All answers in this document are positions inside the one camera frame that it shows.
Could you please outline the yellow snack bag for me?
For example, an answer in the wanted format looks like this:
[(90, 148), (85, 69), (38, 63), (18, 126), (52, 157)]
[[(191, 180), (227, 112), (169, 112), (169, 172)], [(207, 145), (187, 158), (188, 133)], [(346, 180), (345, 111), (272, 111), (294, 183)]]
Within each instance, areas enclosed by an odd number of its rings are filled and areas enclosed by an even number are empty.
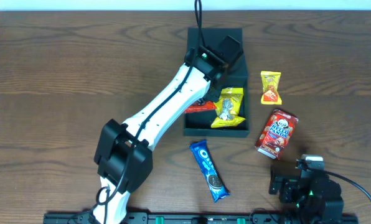
[(217, 117), (211, 128), (235, 127), (244, 122), (245, 118), (239, 116), (243, 94), (241, 87), (222, 89), (218, 102), (214, 103)]

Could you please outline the Hello Panda biscuit box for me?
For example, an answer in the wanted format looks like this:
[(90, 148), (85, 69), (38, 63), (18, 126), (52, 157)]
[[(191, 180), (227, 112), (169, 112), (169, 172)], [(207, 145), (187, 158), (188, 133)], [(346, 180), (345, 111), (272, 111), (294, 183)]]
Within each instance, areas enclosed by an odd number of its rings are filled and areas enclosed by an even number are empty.
[(274, 110), (255, 144), (256, 150), (272, 159), (279, 159), (298, 122), (297, 117)]

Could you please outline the red snack bag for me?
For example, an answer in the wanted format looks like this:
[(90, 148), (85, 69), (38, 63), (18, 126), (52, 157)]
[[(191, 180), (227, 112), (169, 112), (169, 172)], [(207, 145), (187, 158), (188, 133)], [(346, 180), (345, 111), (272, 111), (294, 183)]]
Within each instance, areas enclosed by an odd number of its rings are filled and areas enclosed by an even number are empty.
[(204, 112), (204, 111), (216, 110), (216, 108), (217, 107), (214, 105), (213, 102), (204, 100), (204, 99), (199, 99), (193, 104), (191, 104), (184, 111), (184, 113), (199, 113), (199, 112)]

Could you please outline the blue Oreo cookie pack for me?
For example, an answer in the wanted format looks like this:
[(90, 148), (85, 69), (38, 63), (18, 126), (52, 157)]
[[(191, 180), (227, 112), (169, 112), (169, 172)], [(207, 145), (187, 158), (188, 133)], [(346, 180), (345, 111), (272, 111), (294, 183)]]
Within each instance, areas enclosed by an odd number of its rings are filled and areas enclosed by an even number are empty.
[(227, 196), (230, 196), (214, 166), (207, 147), (207, 141), (203, 140), (192, 143), (189, 146), (189, 149), (193, 153), (195, 160), (200, 167), (201, 173), (207, 182), (214, 203), (217, 203), (219, 200)]

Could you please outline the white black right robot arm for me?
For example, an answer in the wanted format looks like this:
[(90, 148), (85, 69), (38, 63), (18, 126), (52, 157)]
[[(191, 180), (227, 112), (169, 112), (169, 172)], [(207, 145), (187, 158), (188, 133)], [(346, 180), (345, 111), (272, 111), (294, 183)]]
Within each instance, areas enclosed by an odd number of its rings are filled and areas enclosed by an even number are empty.
[(355, 218), (343, 216), (341, 188), (322, 171), (302, 170), (297, 174), (284, 168), (271, 168), (269, 194), (279, 195), (283, 204), (294, 209), (284, 212), (279, 223), (342, 224)]

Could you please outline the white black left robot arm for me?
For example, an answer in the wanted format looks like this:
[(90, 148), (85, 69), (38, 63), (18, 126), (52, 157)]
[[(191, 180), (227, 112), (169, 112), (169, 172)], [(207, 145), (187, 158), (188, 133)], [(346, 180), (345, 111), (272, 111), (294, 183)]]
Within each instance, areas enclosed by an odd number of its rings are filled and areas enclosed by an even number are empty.
[(197, 44), (173, 80), (141, 111), (101, 130), (94, 161), (101, 177), (92, 215), (99, 223), (120, 223), (129, 196), (153, 169), (153, 150), (173, 122), (201, 98), (219, 99), (228, 70), (243, 55), (242, 45), (227, 35), (216, 48)]

